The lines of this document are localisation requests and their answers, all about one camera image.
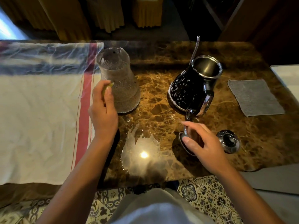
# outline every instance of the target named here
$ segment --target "patterned tile floor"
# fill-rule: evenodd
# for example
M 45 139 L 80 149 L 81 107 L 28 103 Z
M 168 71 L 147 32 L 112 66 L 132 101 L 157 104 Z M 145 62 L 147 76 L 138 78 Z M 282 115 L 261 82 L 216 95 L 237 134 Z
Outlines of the patterned tile floor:
M 154 184 L 148 186 L 147 190 L 153 187 L 160 188 L 161 186 Z M 86 223 L 106 223 L 122 198 L 129 193 L 132 193 L 132 190 L 128 188 L 96 192 Z M 240 216 L 215 176 L 181 180 L 178 193 L 193 207 L 212 217 L 216 223 L 242 223 Z M 35 223 L 50 201 L 51 199 L 34 200 L 4 207 L 0 209 L 0 224 Z

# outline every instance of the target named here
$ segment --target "striped towel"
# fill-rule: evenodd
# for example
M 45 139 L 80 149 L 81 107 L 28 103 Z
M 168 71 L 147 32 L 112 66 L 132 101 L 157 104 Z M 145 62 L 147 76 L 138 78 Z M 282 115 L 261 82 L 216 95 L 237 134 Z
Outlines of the striped towel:
M 62 184 L 87 150 L 103 43 L 0 42 L 0 185 Z

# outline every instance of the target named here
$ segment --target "dish towel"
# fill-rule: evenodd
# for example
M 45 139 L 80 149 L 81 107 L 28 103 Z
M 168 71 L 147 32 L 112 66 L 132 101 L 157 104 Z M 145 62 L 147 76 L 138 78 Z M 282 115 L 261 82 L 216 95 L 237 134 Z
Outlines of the dish towel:
M 0 43 L 0 185 L 62 184 L 87 150 L 103 43 Z
M 236 97 L 242 112 L 247 117 L 285 113 L 263 79 L 229 80 L 228 86 Z

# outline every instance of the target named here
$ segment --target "glass pitcher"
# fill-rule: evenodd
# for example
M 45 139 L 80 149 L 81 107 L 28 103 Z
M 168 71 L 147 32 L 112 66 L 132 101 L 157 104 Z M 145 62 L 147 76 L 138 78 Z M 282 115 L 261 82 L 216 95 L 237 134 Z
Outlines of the glass pitcher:
M 130 57 L 123 48 L 104 49 L 97 56 L 101 79 L 114 83 L 112 93 L 118 113 L 127 113 L 140 102 L 140 88 L 130 68 Z

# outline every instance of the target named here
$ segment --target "person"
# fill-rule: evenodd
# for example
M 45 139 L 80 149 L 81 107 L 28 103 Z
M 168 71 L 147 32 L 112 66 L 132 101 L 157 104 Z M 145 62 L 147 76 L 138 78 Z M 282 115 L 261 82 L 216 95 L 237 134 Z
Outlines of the person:
M 101 80 L 93 90 L 89 115 L 95 137 L 78 165 L 43 211 L 37 223 L 85 223 L 90 212 L 104 163 L 118 129 L 118 114 L 114 108 L 109 80 Z M 283 223 L 229 163 L 219 139 L 204 125 L 189 121 L 183 125 L 194 129 L 204 147 L 183 137 L 203 166 L 214 174 L 244 223 Z M 110 223 L 213 223 L 213 220 L 193 208 L 177 192 L 152 189 L 145 194 L 126 195 L 109 220 Z

